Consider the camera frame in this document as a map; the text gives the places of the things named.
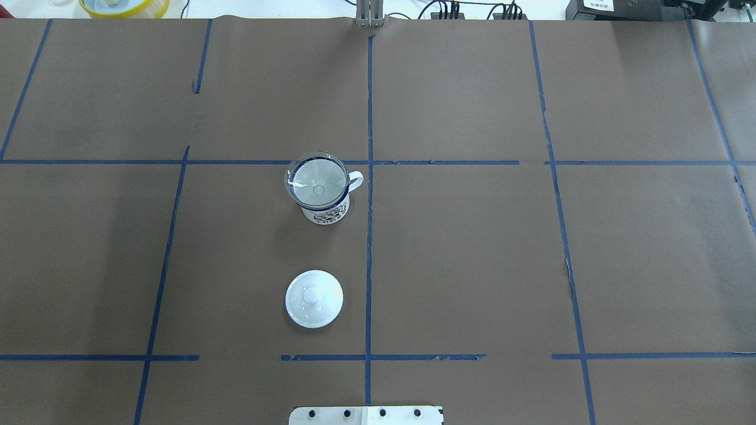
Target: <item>yellow container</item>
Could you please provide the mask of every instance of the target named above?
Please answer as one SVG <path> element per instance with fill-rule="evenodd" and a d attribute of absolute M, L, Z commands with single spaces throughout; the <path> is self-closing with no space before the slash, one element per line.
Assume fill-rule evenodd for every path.
<path fill-rule="evenodd" d="M 120 0 L 117 6 L 108 6 L 104 0 L 79 0 L 93 18 L 161 18 L 166 14 L 170 0 Z"/>

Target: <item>gray tabletop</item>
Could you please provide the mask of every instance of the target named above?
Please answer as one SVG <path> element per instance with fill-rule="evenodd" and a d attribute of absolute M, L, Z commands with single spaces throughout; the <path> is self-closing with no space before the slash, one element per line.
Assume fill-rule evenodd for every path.
<path fill-rule="evenodd" d="M 0 423 L 753 423 L 754 36 L 0 20 Z M 335 225 L 313 149 L 366 176 Z"/>

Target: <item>white bracket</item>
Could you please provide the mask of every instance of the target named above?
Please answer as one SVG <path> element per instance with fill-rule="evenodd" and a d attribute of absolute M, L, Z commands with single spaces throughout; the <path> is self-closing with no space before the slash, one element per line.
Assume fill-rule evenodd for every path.
<path fill-rule="evenodd" d="M 296 408 L 289 425 L 443 425 L 441 406 Z"/>
<path fill-rule="evenodd" d="M 383 0 L 356 0 L 357 26 L 383 26 Z"/>

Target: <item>white mug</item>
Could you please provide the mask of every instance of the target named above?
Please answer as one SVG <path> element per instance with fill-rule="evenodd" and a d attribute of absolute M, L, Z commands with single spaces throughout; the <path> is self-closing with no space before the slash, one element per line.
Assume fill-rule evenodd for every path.
<path fill-rule="evenodd" d="M 347 172 L 339 158 L 324 150 L 299 155 L 286 170 L 289 195 L 316 225 L 342 219 L 349 211 L 349 192 L 363 180 L 361 172 Z"/>

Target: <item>mug handle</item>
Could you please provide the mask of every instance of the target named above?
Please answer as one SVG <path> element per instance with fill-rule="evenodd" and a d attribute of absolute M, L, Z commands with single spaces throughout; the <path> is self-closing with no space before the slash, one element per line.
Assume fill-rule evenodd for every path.
<path fill-rule="evenodd" d="M 356 188 L 359 188 L 360 185 L 362 185 L 362 181 L 365 180 L 365 177 L 362 177 L 362 173 L 359 171 L 353 171 L 349 173 L 349 191 L 353 191 Z"/>

